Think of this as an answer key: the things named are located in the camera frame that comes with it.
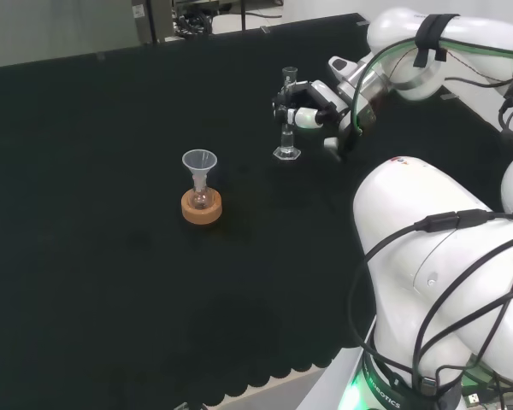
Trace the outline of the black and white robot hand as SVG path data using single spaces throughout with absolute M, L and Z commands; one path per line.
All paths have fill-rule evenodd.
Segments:
M 338 81 L 335 89 L 321 80 L 297 80 L 295 67 L 282 69 L 282 87 L 272 102 L 274 119 L 281 125 L 280 145 L 274 150 L 277 159 L 294 161 L 301 155 L 294 143 L 296 130 L 337 130 L 338 135 L 326 138 L 323 146 L 341 158 L 355 148 L 360 134 L 353 130 L 351 116 L 361 128 L 373 124 L 372 103 L 387 94 L 390 85 L 381 69 L 367 69 L 368 62 L 331 57 L 328 68 Z

